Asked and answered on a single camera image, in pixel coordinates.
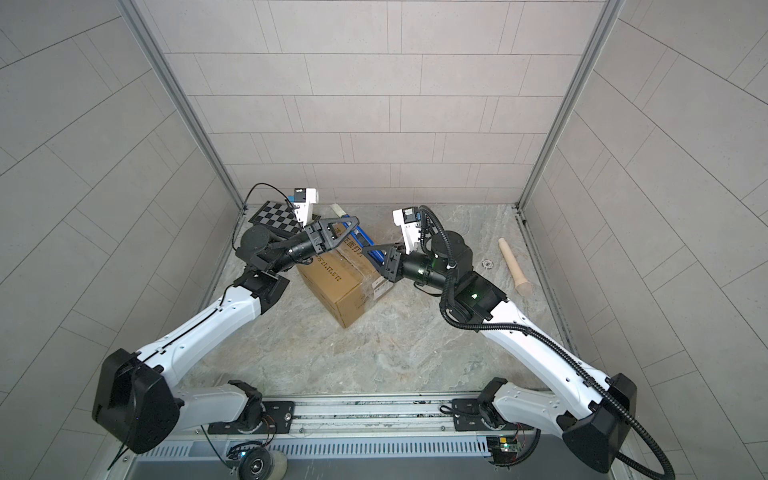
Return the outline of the blue box cutter knife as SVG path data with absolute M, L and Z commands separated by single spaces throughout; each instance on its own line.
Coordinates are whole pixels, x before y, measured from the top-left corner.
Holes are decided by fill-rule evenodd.
M 341 217 L 341 218 L 349 217 L 349 214 L 340 205 L 336 203 L 331 205 L 331 209 L 338 217 Z M 373 247 L 375 245 L 372 239 L 365 233 L 365 231 L 360 226 L 357 226 L 353 230 L 352 238 L 361 249 L 363 249 L 364 247 Z M 379 250 L 376 250 L 376 249 L 369 250 L 367 252 L 367 255 L 371 259 L 375 260 L 378 264 L 384 263 L 384 256 Z

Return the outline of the brown cardboard express box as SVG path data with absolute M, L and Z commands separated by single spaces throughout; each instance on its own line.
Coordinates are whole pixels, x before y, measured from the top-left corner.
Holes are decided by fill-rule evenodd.
M 343 328 L 351 326 L 394 287 L 370 260 L 350 234 L 333 251 L 315 256 L 309 265 L 298 266 L 306 286 Z

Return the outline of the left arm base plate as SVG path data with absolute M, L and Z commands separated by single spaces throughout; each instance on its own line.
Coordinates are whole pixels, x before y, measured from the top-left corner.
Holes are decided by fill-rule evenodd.
M 296 404 L 292 401 L 252 401 L 237 419 L 215 422 L 207 427 L 213 435 L 287 434 Z

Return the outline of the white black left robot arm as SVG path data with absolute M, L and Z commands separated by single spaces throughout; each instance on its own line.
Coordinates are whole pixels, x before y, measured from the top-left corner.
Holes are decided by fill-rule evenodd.
M 102 363 L 92 408 L 93 420 L 134 453 L 145 453 L 170 434 L 222 423 L 230 432 L 251 433 L 264 416 L 262 395 L 240 380 L 223 386 L 183 390 L 178 383 L 207 353 L 241 326 L 255 320 L 282 297 L 289 281 L 283 272 L 336 249 L 359 220 L 313 221 L 282 238 L 263 224 L 246 230 L 236 250 L 243 274 L 223 295 L 180 327 L 128 352 L 117 349 Z

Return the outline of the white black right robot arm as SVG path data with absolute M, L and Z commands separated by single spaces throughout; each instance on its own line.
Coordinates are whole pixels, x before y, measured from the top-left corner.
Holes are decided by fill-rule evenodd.
M 499 428 L 523 423 L 559 436 L 585 465 L 606 473 L 615 461 L 639 470 L 621 453 L 635 418 L 636 385 L 609 376 L 568 352 L 525 317 L 508 296 L 473 267 L 472 251 L 449 231 L 430 237 L 426 252 L 402 243 L 365 246 L 364 255 L 386 280 L 411 280 L 439 292 L 447 323 L 479 332 L 516 357 L 549 388 L 548 393 L 495 378 L 478 398 L 479 416 Z

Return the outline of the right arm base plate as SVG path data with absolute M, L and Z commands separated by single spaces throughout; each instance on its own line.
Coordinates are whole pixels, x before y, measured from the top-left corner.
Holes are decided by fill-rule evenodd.
M 503 423 L 492 426 L 481 415 L 479 402 L 471 398 L 454 398 L 440 407 L 440 411 L 449 416 L 457 432 L 534 432 L 535 428 L 522 423 Z

